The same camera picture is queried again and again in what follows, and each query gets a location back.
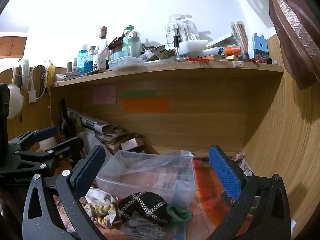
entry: green sticky note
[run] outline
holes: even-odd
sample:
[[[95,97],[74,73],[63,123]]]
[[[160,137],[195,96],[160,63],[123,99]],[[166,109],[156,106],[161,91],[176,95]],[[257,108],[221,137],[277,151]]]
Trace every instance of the green sticky note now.
[[[123,93],[124,98],[149,98],[156,96],[156,90],[129,90]]]

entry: orange cap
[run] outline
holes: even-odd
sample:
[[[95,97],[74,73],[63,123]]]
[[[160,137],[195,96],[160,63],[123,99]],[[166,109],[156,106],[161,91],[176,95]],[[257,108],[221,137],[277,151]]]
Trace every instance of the orange cap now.
[[[227,56],[236,55],[238,53],[241,53],[241,48],[239,46],[235,47],[225,47],[224,48]]]

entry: clear plastic bin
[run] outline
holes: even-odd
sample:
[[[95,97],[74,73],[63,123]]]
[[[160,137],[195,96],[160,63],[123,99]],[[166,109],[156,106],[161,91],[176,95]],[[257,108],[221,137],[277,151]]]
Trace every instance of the clear plastic bin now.
[[[99,187],[119,198],[151,191],[167,203],[189,208],[196,191],[191,157],[119,150],[99,171]]]
[[[120,58],[116,58],[109,61],[109,70],[118,70],[125,67],[130,66],[142,66],[145,63],[145,60],[131,57],[131,56],[124,56]]]

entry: pink sticky note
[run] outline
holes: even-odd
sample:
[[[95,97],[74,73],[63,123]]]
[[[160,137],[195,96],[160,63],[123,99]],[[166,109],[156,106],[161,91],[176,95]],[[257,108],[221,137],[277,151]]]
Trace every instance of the pink sticky note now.
[[[93,87],[92,103],[94,105],[115,105],[117,103],[116,85]]]

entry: fluffy white ball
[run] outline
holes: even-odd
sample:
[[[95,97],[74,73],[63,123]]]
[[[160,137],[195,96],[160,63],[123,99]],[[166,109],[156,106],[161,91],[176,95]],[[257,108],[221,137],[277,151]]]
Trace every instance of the fluffy white ball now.
[[[18,88],[14,84],[8,85],[8,88],[10,89],[10,106],[8,119],[12,119],[21,112],[23,106],[23,95],[20,92],[20,88]]]

